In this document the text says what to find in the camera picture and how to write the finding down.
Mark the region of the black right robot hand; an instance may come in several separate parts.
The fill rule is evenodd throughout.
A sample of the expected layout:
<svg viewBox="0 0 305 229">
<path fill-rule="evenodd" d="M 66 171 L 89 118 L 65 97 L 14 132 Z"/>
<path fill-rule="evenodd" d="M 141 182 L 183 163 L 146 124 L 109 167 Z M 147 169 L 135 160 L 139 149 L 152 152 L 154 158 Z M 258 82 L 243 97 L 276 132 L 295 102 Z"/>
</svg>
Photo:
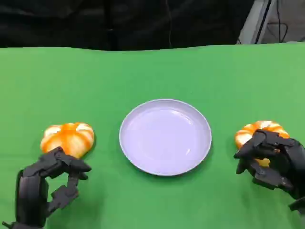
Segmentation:
<svg viewBox="0 0 305 229">
<path fill-rule="evenodd" d="M 256 130 L 234 158 L 239 160 L 236 173 L 247 170 L 255 184 L 279 188 L 293 199 L 305 196 L 305 148 L 299 141 Z"/>
</svg>

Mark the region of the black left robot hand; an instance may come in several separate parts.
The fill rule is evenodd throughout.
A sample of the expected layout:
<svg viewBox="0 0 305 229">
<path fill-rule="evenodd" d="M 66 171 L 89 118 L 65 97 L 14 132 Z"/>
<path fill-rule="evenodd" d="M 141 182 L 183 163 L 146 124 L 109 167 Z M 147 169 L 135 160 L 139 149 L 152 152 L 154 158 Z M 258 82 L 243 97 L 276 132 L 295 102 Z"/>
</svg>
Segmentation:
<svg viewBox="0 0 305 229">
<path fill-rule="evenodd" d="M 59 146 L 21 170 L 17 176 L 15 198 L 17 223 L 29 228 L 43 228 L 52 213 L 65 208 L 78 197 L 78 182 L 87 180 L 86 173 L 91 169 L 82 160 L 65 154 Z M 49 202 L 46 178 L 54 179 L 63 173 L 68 174 L 67 184 L 52 192 L 52 201 Z"/>
</svg>

